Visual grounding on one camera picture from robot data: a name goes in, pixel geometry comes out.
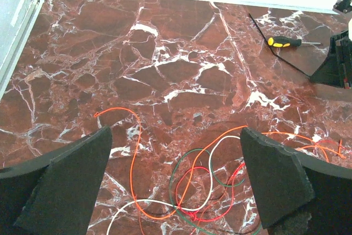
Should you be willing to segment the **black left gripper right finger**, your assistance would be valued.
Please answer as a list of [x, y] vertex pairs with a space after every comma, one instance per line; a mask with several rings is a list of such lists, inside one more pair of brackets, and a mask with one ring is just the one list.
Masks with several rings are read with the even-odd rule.
[[245, 166], [269, 234], [351, 234], [351, 169], [244, 128]]

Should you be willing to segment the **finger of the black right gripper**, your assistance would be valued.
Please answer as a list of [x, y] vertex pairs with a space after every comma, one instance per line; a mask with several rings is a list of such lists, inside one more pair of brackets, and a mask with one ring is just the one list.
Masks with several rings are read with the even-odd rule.
[[351, 40], [348, 30], [331, 36], [327, 57], [309, 80], [337, 88], [351, 88]]

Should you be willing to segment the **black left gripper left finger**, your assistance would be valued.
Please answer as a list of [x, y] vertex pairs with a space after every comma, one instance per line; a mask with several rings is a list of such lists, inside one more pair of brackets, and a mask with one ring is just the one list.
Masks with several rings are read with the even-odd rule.
[[103, 127], [1, 169], [1, 234], [86, 234], [111, 147]]

